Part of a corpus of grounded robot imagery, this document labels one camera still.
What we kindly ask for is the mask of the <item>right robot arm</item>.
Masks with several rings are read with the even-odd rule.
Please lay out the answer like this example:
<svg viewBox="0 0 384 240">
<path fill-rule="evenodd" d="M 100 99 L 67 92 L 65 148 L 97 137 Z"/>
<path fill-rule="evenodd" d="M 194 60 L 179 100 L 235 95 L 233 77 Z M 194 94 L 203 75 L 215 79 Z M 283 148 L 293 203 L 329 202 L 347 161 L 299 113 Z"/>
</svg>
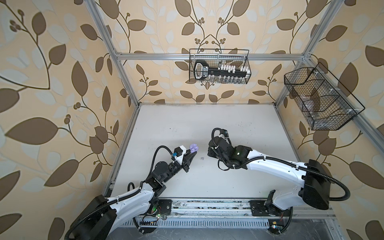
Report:
<svg viewBox="0 0 384 240">
<path fill-rule="evenodd" d="M 328 175 L 319 162 L 286 161 L 246 146 L 234 147 L 225 129 L 212 130 L 208 155 L 218 159 L 218 164 L 224 164 L 224 171 L 259 171 L 293 184 L 293 187 L 285 190 L 270 191 L 264 203 L 254 207 L 261 214 L 280 219 L 284 217 L 285 211 L 289 211 L 288 221 L 283 226 L 273 223 L 268 229 L 272 235 L 282 235 L 286 232 L 293 219 L 293 208 L 296 206 L 306 204 L 318 210 L 328 210 L 330 202 L 346 201 L 351 196 L 349 188 Z"/>
</svg>

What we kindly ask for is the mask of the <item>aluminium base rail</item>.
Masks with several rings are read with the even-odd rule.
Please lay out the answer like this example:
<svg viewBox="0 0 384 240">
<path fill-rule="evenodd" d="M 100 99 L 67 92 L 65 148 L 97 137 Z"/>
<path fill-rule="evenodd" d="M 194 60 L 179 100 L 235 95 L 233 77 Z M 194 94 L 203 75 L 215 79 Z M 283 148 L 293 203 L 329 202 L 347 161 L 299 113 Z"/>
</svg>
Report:
<svg viewBox="0 0 384 240">
<path fill-rule="evenodd" d="M 263 210 L 265 199 L 162 198 L 155 212 L 138 216 L 142 228 L 268 229 L 287 223 L 336 219 L 332 209 L 317 210 L 307 205 L 273 216 Z"/>
</svg>

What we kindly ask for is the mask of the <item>black tool in basket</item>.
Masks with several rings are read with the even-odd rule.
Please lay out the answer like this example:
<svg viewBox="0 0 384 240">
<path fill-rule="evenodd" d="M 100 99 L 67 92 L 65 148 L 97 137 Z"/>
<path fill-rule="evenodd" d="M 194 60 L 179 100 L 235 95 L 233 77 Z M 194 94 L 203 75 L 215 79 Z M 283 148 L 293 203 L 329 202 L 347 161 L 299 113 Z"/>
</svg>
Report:
<svg viewBox="0 0 384 240">
<path fill-rule="evenodd" d="M 247 81 L 251 77 L 248 66 L 237 67 L 223 63 L 209 65 L 206 61 L 198 60 L 192 68 L 196 80 L 207 81 Z"/>
</svg>

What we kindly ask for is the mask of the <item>purple charging case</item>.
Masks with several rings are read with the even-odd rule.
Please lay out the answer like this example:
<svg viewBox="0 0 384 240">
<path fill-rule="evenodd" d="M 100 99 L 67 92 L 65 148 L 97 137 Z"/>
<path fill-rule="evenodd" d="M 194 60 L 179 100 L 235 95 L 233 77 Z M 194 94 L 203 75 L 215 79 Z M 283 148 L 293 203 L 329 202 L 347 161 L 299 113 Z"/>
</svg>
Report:
<svg viewBox="0 0 384 240">
<path fill-rule="evenodd" d="M 197 146 L 197 144 L 190 145 L 191 153 L 197 152 L 198 150 L 199 150 L 199 147 Z"/>
</svg>

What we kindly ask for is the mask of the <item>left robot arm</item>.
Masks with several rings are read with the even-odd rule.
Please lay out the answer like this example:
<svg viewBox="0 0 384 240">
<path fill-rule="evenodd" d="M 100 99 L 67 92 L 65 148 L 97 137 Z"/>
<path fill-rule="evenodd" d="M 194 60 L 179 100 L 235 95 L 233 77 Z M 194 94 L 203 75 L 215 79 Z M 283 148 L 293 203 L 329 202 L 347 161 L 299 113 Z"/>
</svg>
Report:
<svg viewBox="0 0 384 240">
<path fill-rule="evenodd" d="M 129 184 L 130 189 L 119 196 L 95 197 L 71 224 L 64 238 L 66 240 L 105 240 L 116 228 L 140 215 L 152 215 L 158 209 L 159 196 L 166 189 L 165 183 L 181 170 L 188 172 L 199 148 L 196 144 L 186 148 L 179 146 L 171 151 L 165 149 L 171 162 L 152 162 L 150 172 L 138 187 Z"/>
</svg>

